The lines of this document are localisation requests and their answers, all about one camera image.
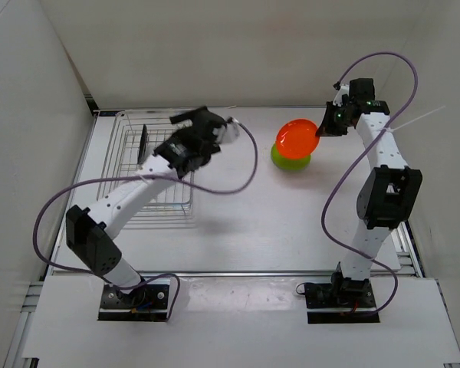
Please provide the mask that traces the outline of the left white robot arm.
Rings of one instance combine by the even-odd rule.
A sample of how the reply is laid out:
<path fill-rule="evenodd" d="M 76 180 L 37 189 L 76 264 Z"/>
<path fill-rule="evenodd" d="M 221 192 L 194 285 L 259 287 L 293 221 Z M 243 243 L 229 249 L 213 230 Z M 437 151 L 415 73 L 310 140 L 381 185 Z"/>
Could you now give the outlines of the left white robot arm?
<path fill-rule="evenodd" d="M 129 307 L 143 303 L 143 277 L 124 258 L 114 240 L 131 218 L 176 180 L 209 163 L 222 144 L 238 138 L 235 119 L 224 119 L 200 107 L 171 117 L 173 124 L 191 125 L 175 130 L 148 155 L 133 181 L 118 185 L 97 202 L 66 214 L 67 246 L 89 271 L 117 286 Z"/>

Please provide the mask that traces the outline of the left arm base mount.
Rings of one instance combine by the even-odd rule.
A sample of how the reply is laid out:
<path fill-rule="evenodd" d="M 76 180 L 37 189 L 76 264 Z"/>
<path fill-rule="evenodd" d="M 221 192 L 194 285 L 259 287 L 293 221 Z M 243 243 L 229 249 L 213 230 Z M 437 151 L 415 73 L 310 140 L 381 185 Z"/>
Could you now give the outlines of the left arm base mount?
<path fill-rule="evenodd" d="M 100 297 L 99 321 L 165 322 L 168 320 L 170 280 L 162 278 L 124 294 L 105 284 Z"/>

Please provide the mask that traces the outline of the orange plate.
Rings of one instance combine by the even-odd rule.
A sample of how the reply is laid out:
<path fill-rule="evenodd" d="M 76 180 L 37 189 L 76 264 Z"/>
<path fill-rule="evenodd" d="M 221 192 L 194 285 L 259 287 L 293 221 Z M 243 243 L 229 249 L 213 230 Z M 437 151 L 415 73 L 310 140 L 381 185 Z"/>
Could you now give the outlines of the orange plate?
<path fill-rule="evenodd" d="M 279 130 L 275 147 L 287 159 L 303 159 L 318 147 L 317 125 L 307 119 L 292 120 Z"/>

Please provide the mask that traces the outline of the green plate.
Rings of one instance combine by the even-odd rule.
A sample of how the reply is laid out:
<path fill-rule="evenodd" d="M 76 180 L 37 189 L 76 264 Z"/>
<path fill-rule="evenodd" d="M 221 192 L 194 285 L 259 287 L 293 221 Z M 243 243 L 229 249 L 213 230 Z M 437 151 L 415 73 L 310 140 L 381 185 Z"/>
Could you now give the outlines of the green plate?
<path fill-rule="evenodd" d="M 279 169 L 285 171 L 301 171 L 306 169 L 311 161 L 311 155 L 300 159 L 289 159 L 278 152 L 276 144 L 271 148 L 271 161 Z"/>

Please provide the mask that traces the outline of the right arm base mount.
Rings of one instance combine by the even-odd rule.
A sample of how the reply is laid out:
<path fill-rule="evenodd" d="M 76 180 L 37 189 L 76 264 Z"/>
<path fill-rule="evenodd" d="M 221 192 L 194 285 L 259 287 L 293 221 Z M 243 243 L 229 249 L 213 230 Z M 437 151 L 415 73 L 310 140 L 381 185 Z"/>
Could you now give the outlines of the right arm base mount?
<path fill-rule="evenodd" d="M 295 292 L 305 297 L 308 324 L 380 322 L 370 279 L 355 281 L 336 272 L 328 283 L 303 282 Z"/>

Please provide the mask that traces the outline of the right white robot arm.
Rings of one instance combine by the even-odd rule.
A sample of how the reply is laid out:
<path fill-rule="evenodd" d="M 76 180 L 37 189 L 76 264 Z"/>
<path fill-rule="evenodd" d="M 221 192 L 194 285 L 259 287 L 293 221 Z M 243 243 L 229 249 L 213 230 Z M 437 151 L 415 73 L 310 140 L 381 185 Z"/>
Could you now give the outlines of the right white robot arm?
<path fill-rule="evenodd" d="M 409 167 L 388 130 L 390 111 L 386 102 L 376 99 L 373 79 L 354 79 L 336 89 L 316 135 L 343 136 L 354 128 L 371 168 L 356 200 L 354 250 L 338 264 L 329 287 L 331 301 L 345 307 L 366 293 L 373 260 L 390 233 L 410 217 L 422 174 Z"/>

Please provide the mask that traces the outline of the black plate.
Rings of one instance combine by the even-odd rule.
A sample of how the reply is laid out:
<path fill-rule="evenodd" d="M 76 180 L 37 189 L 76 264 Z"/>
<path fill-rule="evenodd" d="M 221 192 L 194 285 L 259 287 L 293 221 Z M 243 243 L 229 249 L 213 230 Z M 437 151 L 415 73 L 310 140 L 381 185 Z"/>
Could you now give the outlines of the black plate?
<path fill-rule="evenodd" d="M 138 149 L 138 154 L 137 154 L 136 163 L 138 166 L 141 166 L 146 160 L 148 142 L 149 142 L 148 129 L 147 129 L 146 124 L 144 124 L 142 128 L 140 144 L 139 144 L 139 149 Z"/>

